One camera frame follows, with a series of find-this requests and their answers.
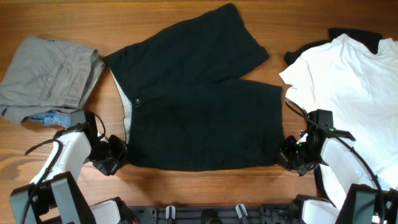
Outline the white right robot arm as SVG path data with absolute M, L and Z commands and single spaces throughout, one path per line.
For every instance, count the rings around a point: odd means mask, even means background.
M 397 188 L 397 139 L 373 131 L 357 139 L 336 129 L 305 131 L 300 140 L 289 136 L 279 148 L 279 164 L 300 175 L 321 168 L 323 188 L 345 193 L 352 184 L 383 190 Z

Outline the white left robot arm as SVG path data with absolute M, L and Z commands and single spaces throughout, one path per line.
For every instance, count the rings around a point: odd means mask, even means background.
M 86 134 L 58 133 L 30 148 L 53 144 L 40 172 L 23 187 L 14 189 L 10 203 L 16 223 L 136 223 L 134 214 L 120 198 L 88 205 L 77 180 L 91 145 Z

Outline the black shorts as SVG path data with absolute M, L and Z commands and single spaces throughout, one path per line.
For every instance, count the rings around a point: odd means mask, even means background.
M 268 57 L 233 4 L 108 55 L 131 102 L 127 161 L 182 171 L 274 165 L 282 88 L 245 79 Z

